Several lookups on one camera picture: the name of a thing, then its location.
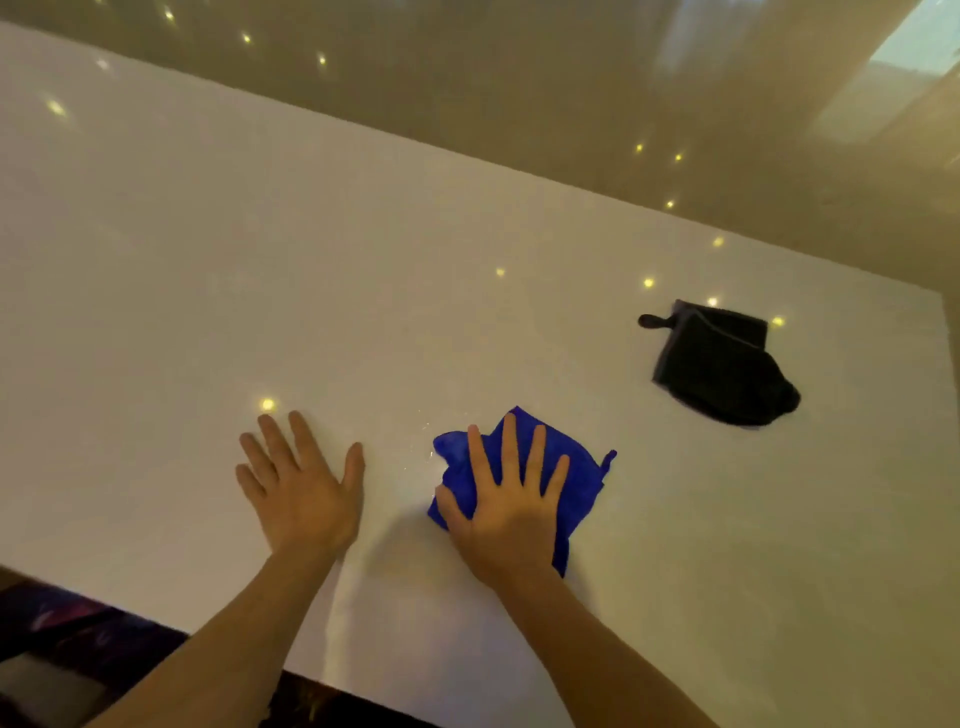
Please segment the person's dark patterned clothing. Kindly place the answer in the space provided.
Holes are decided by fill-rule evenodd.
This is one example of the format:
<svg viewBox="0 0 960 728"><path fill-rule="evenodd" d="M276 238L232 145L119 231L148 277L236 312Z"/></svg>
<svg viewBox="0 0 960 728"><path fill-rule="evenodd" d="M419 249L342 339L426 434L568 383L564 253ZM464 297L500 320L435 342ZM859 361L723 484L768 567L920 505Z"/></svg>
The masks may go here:
<svg viewBox="0 0 960 728"><path fill-rule="evenodd" d="M0 665L31 657L123 695L187 635L36 581L0 589Z"/></svg>

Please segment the person's right forearm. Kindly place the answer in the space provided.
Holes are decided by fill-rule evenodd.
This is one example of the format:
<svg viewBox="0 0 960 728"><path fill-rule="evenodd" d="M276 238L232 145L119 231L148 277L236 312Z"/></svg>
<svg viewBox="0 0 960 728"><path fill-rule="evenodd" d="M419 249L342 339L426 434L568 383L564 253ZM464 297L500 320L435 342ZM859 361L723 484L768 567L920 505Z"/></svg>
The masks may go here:
<svg viewBox="0 0 960 728"><path fill-rule="evenodd" d="M550 566L487 577L575 728L719 728Z"/></svg>

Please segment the black cloth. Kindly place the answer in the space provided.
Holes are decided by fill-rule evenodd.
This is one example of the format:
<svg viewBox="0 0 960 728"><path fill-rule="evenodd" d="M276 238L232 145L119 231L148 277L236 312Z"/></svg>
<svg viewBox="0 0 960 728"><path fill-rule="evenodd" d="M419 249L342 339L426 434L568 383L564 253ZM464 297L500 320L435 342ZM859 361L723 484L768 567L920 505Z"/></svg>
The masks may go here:
<svg viewBox="0 0 960 728"><path fill-rule="evenodd" d="M645 313L638 325L669 331L652 381L703 416L756 430L799 408L801 393L766 350L766 321L677 299L669 316Z"/></svg>

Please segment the person's left forearm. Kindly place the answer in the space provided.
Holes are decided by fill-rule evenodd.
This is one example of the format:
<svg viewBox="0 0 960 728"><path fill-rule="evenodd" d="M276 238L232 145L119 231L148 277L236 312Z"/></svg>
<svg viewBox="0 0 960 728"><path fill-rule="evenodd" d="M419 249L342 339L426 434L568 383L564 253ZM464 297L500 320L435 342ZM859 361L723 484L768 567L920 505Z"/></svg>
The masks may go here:
<svg viewBox="0 0 960 728"><path fill-rule="evenodd" d="M258 728L338 553L285 547L219 613L84 728Z"/></svg>

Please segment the blue microfibre cloth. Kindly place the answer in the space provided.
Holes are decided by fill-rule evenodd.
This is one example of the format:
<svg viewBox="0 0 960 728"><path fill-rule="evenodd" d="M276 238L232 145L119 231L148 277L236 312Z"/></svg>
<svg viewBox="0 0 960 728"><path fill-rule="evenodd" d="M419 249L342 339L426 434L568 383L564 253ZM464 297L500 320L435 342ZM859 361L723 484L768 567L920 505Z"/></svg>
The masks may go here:
<svg viewBox="0 0 960 728"><path fill-rule="evenodd" d="M510 413L515 418L519 465L522 471L526 469L536 429L545 429L542 491L546 490L560 459L563 456L569 459L567 477L558 499L552 560L554 570L560 577L565 577L570 561L570 538L593 510L618 453L611 450L601 461L596 461L582 443L542 422L521 407L513 407ZM476 510L477 494L467 432L450 431L440 434L434 439L433 446L436 455L446 463L441 483L451 491L462 514L471 518Z"/></svg>

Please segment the person's left hand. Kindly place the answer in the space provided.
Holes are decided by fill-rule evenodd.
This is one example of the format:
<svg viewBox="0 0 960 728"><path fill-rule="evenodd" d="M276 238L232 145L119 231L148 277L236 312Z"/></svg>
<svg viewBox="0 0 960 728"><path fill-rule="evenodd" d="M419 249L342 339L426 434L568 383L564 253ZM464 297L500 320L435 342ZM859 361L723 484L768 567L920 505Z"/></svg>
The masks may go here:
<svg viewBox="0 0 960 728"><path fill-rule="evenodd" d="M342 492L343 475L333 472L300 411L290 412L288 422L292 442L282 432L300 469L293 480L258 480L260 432L239 437L246 457L242 464L250 467L267 493L262 506L251 507L272 554L304 551L339 560L358 536L364 491L361 499Z"/></svg>

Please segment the person's right hand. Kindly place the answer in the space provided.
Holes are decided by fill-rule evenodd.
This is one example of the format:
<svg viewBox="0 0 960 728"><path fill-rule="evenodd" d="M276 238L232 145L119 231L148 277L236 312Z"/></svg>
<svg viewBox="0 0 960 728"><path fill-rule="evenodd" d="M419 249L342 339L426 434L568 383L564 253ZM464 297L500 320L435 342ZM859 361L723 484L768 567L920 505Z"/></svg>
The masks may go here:
<svg viewBox="0 0 960 728"><path fill-rule="evenodd" d="M534 431L522 493L511 495L494 478L476 425L467 430L469 458L476 483L477 506L471 535L450 535L474 577L502 601L521 593L547 593L563 588L552 565L557 511L543 503L542 482L546 430Z"/></svg>

